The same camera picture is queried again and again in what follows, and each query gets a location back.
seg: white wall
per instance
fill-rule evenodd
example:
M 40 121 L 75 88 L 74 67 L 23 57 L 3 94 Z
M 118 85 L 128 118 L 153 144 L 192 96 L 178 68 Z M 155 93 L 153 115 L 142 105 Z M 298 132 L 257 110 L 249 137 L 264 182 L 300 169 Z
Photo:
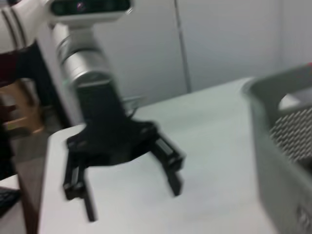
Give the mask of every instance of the white wall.
M 288 69 L 312 62 L 312 1 L 283 0 L 282 62 Z M 312 89 L 297 93 L 303 102 L 312 101 Z
M 130 15 L 95 33 L 124 95 L 151 103 L 186 93 L 173 0 L 135 0 Z
M 271 73 L 282 0 L 177 0 L 193 90 Z

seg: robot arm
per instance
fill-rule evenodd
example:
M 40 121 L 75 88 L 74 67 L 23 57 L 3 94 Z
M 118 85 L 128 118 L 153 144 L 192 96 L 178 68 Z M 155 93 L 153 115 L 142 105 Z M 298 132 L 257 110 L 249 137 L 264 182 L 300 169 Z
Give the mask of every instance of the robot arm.
M 97 22 L 114 21 L 132 10 L 131 0 L 22 0 L 1 8 L 0 54 L 31 45 L 42 22 L 67 25 L 57 55 L 78 100 L 86 127 L 67 139 L 63 189 L 68 200 L 82 198 L 90 221 L 96 220 L 84 171 L 113 166 L 150 152 L 160 163 L 175 196 L 182 190 L 178 171 L 183 154 L 153 122 L 127 115 L 113 83 L 107 59 L 93 36 Z

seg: floor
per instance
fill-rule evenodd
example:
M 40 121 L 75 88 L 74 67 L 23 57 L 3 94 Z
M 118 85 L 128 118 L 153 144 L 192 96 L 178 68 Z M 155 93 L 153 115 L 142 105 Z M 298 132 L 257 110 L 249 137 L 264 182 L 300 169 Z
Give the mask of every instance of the floor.
M 53 109 L 46 108 L 43 116 L 45 129 L 41 133 L 23 137 L 13 133 L 12 136 L 13 161 L 36 213 L 40 211 L 48 138 L 61 129 Z

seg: white table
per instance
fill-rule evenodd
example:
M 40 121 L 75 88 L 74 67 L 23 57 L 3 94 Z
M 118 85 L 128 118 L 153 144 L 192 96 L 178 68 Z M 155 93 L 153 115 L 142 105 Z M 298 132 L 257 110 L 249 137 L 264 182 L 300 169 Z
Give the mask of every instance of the white table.
M 18 176 L 14 175 L 0 180 L 0 187 L 19 189 Z M 0 219 L 0 233 L 26 234 L 23 208 L 20 201 Z
M 65 140 L 49 140 L 40 234 L 274 234 L 257 198 L 246 79 L 139 109 L 156 120 L 186 154 L 182 195 L 172 197 L 151 155 L 115 167 L 87 170 L 99 220 L 87 221 L 82 200 L 66 201 Z

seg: gray plastic basket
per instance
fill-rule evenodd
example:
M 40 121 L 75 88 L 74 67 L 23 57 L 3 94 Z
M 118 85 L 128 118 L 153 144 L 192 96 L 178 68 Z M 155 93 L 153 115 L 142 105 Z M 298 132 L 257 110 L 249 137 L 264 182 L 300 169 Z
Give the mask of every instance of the gray plastic basket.
M 312 66 L 247 83 L 262 205 L 282 234 L 312 234 L 312 105 L 285 110 L 287 94 L 312 87 Z

